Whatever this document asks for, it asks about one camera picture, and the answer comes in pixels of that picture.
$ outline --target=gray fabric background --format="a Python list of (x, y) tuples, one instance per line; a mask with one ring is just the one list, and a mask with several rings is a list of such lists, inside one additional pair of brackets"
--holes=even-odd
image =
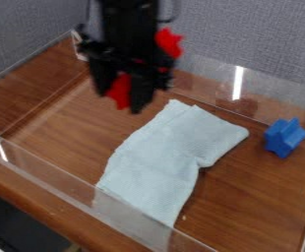
[(84, 22), (86, 0), (0, 0), (0, 72)]
[[(84, 4), (0, 0), (0, 71), (83, 21)], [(305, 0), (182, 0), (173, 28), (187, 37), (185, 70), (210, 57), (305, 84)]]

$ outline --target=white cloth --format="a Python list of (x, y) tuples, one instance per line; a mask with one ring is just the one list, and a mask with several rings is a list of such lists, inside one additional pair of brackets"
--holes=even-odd
[(247, 136), (245, 128), (171, 100), (115, 150), (98, 187), (174, 226), (198, 169), (214, 165)]

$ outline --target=folded cloth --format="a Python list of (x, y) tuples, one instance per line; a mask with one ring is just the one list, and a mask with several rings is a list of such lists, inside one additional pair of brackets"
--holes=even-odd
[(214, 165), (247, 136), (245, 128), (171, 100), (115, 150), (98, 187), (174, 226), (198, 169)]

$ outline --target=blue toy block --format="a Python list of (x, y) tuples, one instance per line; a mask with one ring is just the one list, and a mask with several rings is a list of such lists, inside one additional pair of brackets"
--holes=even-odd
[(290, 121), (278, 119), (265, 131), (266, 150), (286, 158), (305, 139), (305, 130), (298, 118)]

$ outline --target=wooden table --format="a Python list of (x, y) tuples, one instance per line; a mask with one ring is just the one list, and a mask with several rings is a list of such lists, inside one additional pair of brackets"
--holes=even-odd
[[(158, 93), (138, 116), (116, 111), (111, 100), (95, 96), (87, 67), (63, 40), (0, 80), (1, 136), (94, 185), (115, 148), (169, 99), (197, 104), (246, 127), (250, 137), (201, 171), (175, 228), (218, 251), (300, 251), (305, 141), (288, 159), (277, 158), (264, 148), (268, 126), (226, 110), (238, 109), (250, 117), (266, 113), (274, 119), (268, 107), (281, 102), (254, 94), (237, 103), (225, 94), (217, 99), (217, 82), (181, 71), (177, 76), (177, 94)], [(294, 110), (305, 124), (305, 110)], [(91, 251), (149, 251), (1, 164), (0, 197)]]

